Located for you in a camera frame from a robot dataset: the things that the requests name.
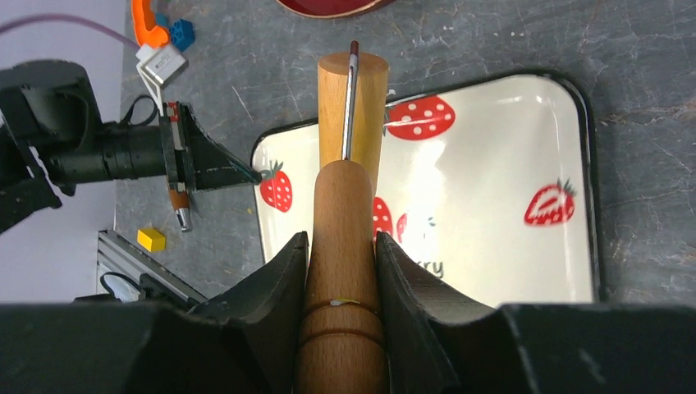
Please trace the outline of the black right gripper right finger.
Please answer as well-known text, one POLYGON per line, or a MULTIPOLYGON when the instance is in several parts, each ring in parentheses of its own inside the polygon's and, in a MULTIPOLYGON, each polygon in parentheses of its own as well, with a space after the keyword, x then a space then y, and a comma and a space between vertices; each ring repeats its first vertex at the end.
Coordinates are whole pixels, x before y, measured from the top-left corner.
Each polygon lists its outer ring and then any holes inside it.
POLYGON ((506 392, 503 310, 436 278, 386 233, 375 253, 392 392, 506 392))

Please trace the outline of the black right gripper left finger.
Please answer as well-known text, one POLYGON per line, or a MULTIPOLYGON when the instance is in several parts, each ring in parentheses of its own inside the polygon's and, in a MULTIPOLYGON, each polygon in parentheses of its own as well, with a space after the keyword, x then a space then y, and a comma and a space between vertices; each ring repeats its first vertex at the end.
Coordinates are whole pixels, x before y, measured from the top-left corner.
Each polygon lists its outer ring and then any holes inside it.
POLYGON ((294 234, 264 266, 190 314, 222 326, 222 343, 264 393, 290 393, 309 239, 294 234))

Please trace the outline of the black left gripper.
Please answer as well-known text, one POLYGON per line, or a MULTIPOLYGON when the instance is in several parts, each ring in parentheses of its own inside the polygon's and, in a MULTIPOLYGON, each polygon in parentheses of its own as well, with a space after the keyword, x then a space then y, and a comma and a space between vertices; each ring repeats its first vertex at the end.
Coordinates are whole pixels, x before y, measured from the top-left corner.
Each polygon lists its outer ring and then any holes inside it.
POLYGON ((165 176, 174 190, 258 185, 262 176, 205 133, 188 103, 168 102, 157 125, 111 122, 85 150, 52 153, 48 175, 63 189, 76 184, 165 176))

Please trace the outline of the wooden dough roller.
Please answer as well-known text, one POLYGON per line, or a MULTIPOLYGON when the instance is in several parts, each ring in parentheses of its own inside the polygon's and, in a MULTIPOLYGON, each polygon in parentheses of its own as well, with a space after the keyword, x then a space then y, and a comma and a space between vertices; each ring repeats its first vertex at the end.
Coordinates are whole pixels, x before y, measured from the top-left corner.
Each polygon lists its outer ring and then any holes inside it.
POLYGON ((387 63, 361 54, 356 41, 318 64, 320 169, 295 362, 297 393, 389 390, 373 241, 387 75, 387 63))

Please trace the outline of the white strawberry tray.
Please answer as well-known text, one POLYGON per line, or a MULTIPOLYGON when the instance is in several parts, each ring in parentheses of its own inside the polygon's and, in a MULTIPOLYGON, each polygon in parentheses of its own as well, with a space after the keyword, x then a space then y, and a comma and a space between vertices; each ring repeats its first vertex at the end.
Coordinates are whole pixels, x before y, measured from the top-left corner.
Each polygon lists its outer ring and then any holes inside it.
POLYGON ((373 228, 495 307, 599 300, 588 100, 520 71, 387 104, 373 228))

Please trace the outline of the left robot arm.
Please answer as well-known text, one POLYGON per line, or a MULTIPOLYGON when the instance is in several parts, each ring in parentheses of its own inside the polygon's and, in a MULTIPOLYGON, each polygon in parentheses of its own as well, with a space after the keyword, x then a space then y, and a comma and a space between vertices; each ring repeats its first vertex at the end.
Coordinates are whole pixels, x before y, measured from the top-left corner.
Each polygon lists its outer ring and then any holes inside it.
POLYGON ((32 61, 1 72, 1 228, 59 208, 79 184, 164 176, 183 229, 198 190, 257 185, 261 174, 206 135, 191 106, 155 103, 142 122, 105 122, 86 70, 32 61))

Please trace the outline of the yellow block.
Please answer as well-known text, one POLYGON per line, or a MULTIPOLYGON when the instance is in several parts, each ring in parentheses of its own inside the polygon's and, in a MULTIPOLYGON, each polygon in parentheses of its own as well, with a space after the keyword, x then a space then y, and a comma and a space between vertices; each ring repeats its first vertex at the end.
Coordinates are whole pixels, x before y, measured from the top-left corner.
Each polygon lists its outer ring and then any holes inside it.
POLYGON ((167 238, 152 227, 140 228, 136 234, 136 240, 148 252, 160 252, 166 249, 167 238))

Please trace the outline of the blue toy block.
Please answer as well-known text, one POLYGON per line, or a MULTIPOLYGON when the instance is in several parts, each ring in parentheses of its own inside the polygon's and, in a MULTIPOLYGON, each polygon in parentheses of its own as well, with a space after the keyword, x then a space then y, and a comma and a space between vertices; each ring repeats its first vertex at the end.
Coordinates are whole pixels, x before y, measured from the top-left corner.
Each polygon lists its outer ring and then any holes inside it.
POLYGON ((190 21, 178 19, 170 22, 168 17, 162 13, 156 13, 154 17, 156 24, 169 33, 170 42, 179 52, 183 53, 195 42, 195 29, 190 21))

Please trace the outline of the orange curved toy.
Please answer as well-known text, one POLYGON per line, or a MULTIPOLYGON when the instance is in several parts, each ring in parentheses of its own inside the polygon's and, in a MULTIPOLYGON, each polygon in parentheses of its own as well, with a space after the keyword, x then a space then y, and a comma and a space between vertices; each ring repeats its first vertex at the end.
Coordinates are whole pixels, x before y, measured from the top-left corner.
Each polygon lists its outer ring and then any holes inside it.
POLYGON ((150 0, 131 0, 135 40, 139 46, 162 47, 170 42, 167 18, 152 8, 150 0))

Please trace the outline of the red round plate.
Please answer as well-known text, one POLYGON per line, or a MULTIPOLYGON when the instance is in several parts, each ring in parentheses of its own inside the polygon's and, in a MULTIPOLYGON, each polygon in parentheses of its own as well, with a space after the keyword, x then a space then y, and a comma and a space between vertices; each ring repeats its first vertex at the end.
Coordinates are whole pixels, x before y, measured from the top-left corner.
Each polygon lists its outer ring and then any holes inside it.
POLYGON ((285 9, 314 19, 338 19, 376 11, 394 0, 277 0, 285 9))

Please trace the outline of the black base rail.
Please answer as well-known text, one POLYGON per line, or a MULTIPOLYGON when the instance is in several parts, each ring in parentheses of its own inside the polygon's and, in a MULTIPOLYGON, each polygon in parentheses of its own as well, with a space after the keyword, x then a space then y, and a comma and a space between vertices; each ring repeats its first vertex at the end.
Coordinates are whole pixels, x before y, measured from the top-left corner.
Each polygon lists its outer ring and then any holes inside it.
POLYGON ((76 302, 128 304, 162 302, 183 311, 208 301, 192 286, 164 268, 113 230, 98 233, 97 292, 76 302))

